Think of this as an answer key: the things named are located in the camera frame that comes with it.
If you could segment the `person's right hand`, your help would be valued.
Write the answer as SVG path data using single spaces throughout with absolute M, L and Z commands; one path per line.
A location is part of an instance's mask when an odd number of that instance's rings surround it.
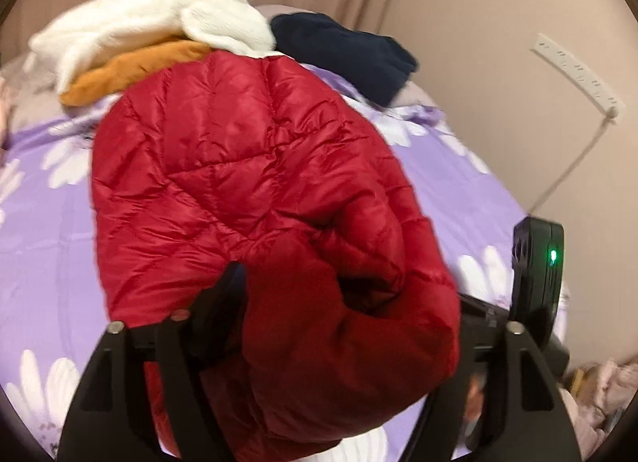
M 486 376 L 483 373 L 474 373 L 469 379 L 466 396 L 465 411 L 463 416 L 462 433 L 469 436 L 481 417 L 484 401 L 484 386 Z

